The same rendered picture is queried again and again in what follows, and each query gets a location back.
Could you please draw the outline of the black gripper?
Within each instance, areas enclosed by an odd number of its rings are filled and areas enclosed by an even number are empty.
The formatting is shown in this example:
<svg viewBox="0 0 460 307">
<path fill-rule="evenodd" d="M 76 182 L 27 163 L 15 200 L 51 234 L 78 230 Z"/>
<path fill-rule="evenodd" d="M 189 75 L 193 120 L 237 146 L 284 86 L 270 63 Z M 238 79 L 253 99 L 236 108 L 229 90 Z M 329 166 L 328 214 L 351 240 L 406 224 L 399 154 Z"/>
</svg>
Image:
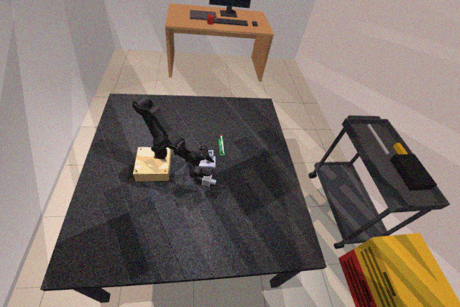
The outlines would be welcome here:
<svg viewBox="0 0 460 307">
<path fill-rule="evenodd" d="M 201 175 L 201 176 L 210 176 L 208 173 L 204 172 L 204 171 L 202 170 L 202 168 L 201 168 L 201 169 L 199 168 L 200 162 L 197 163 L 197 162 L 192 158 L 192 156 L 195 155 L 195 154 L 196 154 L 196 153 L 195 153 L 195 150 L 194 150 L 193 152 L 191 152 L 191 153 L 185 158 L 185 161 L 186 161 L 186 162 L 188 161 L 188 162 L 192 163 L 192 166 L 195 166 L 195 167 L 191 170 L 189 176 L 190 176 L 191 178 L 194 178 L 194 177 L 200 176 L 200 175 Z M 207 154 L 206 160 L 207 160 L 207 161 L 210 161 L 210 162 L 214 162 L 213 159 L 211 158 L 211 156 L 210 156 L 209 154 Z"/>
</svg>

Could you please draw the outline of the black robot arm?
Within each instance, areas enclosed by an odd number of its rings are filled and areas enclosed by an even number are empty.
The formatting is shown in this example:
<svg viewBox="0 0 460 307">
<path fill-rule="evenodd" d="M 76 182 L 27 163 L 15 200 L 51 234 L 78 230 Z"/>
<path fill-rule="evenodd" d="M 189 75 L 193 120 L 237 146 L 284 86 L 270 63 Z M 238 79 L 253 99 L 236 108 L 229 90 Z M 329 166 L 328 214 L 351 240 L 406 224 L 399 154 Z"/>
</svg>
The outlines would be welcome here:
<svg viewBox="0 0 460 307">
<path fill-rule="evenodd" d="M 164 160 L 167 156 L 167 147 L 173 150 L 174 155 L 178 155 L 183 159 L 196 149 L 195 142 L 191 140 L 188 141 L 171 130 L 170 126 L 161 115 L 159 108 L 155 106 L 151 98 L 140 96 L 132 102 L 132 106 L 137 113 L 143 116 L 153 137 L 153 146 L 151 149 L 155 154 L 154 159 Z M 201 146 L 199 151 L 195 150 L 195 155 L 193 155 L 192 158 L 197 163 L 201 160 L 205 160 L 208 154 L 206 150 L 206 147 Z"/>
</svg>

